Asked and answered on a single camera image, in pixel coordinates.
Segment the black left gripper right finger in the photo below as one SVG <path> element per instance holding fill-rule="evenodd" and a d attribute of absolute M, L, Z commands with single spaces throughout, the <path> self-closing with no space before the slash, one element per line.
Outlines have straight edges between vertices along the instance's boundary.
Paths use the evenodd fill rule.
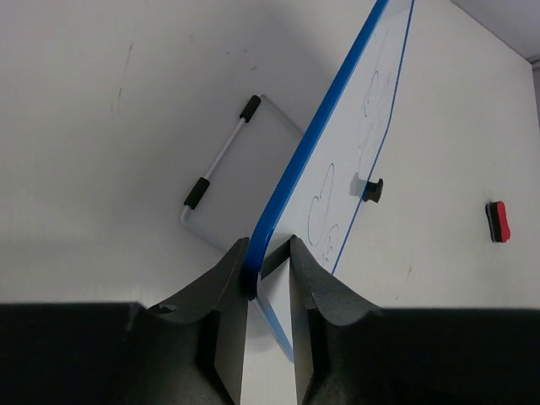
<path fill-rule="evenodd" d="M 408 364 L 419 311 L 380 308 L 289 242 L 294 375 L 300 404 L 420 404 Z"/>

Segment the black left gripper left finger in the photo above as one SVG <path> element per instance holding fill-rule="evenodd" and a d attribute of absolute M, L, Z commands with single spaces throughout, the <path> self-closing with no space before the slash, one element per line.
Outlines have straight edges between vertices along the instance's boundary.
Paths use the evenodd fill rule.
<path fill-rule="evenodd" d="M 237 240 L 202 276 L 152 307 L 135 310 L 111 404 L 240 402 L 248 300 Z"/>

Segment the blue framed whiteboard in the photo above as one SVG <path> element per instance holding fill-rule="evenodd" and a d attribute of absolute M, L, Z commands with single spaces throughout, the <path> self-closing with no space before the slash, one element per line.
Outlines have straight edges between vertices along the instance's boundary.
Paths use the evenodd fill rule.
<path fill-rule="evenodd" d="M 338 268 L 392 121 L 413 9 L 411 1 L 374 4 L 251 235 L 246 292 L 288 359 L 289 293 L 269 292 L 263 279 L 289 265 L 292 236 L 328 272 Z"/>

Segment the red black whiteboard eraser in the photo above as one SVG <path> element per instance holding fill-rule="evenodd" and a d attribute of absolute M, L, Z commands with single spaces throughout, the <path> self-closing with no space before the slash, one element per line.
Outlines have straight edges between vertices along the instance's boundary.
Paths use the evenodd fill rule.
<path fill-rule="evenodd" d="M 511 238 L 506 206 L 502 201 L 488 202 L 485 213 L 489 222 L 489 232 L 494 243 L 506 243 Z"/>

